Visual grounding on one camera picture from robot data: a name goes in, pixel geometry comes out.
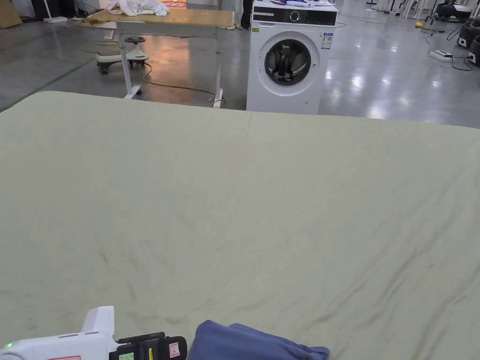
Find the wooden tabletop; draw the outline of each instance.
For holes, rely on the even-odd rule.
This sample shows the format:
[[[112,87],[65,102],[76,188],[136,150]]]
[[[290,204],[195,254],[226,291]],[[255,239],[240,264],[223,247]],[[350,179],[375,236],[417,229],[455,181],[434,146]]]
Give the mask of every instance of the wooden tabletop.
[[[88,17],[89,22],[143,21],[154,24],[183,24],[200,26],[233,26],[233,12],[224,10],[170,9],[166,16],[115,15],[102,10]]]

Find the blue cloth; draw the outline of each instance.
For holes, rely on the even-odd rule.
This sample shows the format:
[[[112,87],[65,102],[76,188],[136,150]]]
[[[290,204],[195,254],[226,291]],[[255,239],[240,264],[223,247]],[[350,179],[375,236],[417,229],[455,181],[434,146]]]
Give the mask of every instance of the blue cloth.
[[[207,320],[197,327],[189,360],[327,360],[330,350],[309,348],[251,327]]]

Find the green sticker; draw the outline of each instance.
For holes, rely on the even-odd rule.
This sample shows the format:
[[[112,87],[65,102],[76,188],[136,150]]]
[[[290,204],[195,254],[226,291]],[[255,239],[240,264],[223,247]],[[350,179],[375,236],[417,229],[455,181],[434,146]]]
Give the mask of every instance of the green sticker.
[[[133,353],[129,352],[128,354],[119,355],[119,360],[133,360]]]

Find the washing machine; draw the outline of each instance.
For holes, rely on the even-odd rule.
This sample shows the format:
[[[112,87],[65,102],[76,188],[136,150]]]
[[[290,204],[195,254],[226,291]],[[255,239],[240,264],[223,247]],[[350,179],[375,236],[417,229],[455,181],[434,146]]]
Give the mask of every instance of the washing machine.
[[[337,9],[255,0],[247,110],[318,114]]]

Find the bed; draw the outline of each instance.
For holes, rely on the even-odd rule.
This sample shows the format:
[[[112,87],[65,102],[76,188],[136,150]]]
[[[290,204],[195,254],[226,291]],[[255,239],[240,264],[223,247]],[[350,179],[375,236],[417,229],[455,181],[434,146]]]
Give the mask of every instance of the bed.
[[[0,114],[0,342],[114,305],[116,338],[480,359],[479,154],[470,128],[32,95]]]

